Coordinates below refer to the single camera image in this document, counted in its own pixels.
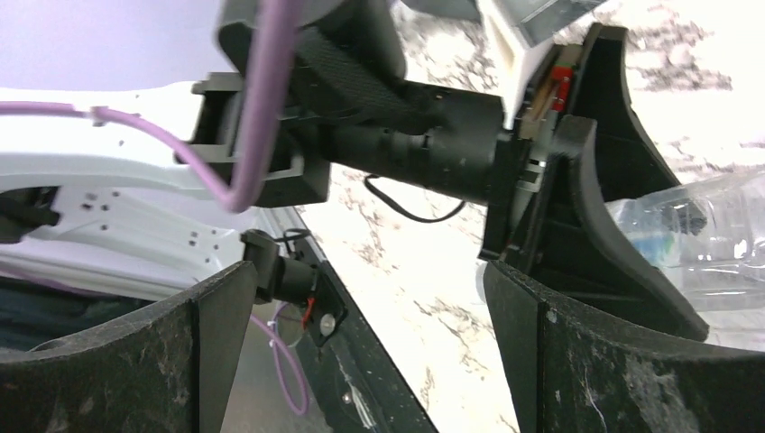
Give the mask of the small green white carton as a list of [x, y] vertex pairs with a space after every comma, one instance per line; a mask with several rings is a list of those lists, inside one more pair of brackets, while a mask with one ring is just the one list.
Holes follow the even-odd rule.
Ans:
[[763, 308], [763, 171], [728, 173], [606, 207], [697, 311]]

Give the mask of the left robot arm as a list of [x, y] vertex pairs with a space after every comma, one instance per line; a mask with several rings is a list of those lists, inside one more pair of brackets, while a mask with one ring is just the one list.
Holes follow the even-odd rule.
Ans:
[[[700, 341], [708, 325], [668, 280], [637, 256], [605, 216], [596, 180], [595, 133], [552, 166], [521, 202], [521, 166], [543, 139], [513, 128], [498, 97], [409, 82], [383, 1], [291, 2], [301, 10], [296, 63], [259, 207], [327, 198], [337, 162], [488, 208], [481, 257], [501, 259], [584, 303], [634, 325]], [[190, 175], [178, 154], [149, 134], [137, 144], [78, 143], [73, 155], [105, 177], [92, 184], [49, 178], [68, 154], [44, 145], [2, 156], [1, 240], [26, 235], [94, 244], [144, 256], [161, 241], [160, 263], [206, 278], [230, 262], [263, 259], [248, 238], [203, 234], [191, 219], [145, 207], [116, 186], [155, 164]]]

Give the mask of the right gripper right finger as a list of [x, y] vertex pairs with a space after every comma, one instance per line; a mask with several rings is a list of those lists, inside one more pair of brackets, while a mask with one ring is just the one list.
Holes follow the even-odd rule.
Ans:
[[523, 432], [761, 432], [764, 355], [662, 334], [511, 266], [484, 293]]

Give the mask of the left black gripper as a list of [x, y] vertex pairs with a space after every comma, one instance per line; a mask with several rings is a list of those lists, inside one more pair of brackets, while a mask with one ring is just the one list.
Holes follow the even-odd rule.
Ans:
[[484, 28], [511, 78], [511, 93], [496, 97], [408, 81], [385, 1], [289, 1], [287, 8], [299, 16], [293, 64], [256, 205], [325, 201], [329, 166], [337, 163], [364, 171], [366, 186], [385, 177], [486, 206], [480, 254], [500, 256], [530, 199], [522, 116], [561, 47], [528, 47], [491, 6]]

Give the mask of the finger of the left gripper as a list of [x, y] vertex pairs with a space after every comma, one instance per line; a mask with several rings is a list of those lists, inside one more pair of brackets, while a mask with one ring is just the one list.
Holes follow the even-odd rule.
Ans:
[[627, 41], [624, 27], [589, 27], [570, 102], [571, 115], [596, 121], [595, 167], [606, 201], [638, 198], [679, 184], [631, 107]]
[[709, 326], [633, 247], [608, 213], [595, 164], [596, 122], [566, 115], [539, 191], [502, 258], [552, 290], [632, 324], [703, 342]]

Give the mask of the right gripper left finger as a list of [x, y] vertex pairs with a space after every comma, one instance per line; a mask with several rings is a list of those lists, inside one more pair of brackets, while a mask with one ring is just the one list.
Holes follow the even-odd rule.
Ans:
[[4, 432], [218, 432], [257, 273], [237, 263], [182, 293], [1, 357]]

